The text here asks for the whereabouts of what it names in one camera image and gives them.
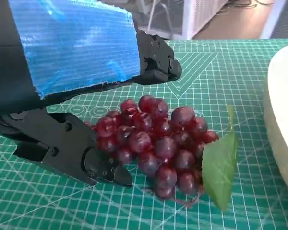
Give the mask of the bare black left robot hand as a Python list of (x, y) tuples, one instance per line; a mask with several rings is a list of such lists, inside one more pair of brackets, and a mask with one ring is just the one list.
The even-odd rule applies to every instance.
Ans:
[(0, 135), (15, 156), (89, 185), (131, 187), (132, 177), (100, 151), (96, 134), (48, 106), (131, 83), (175, 81), (169, 45), (125, 9), (96, 0), (0, 0)]

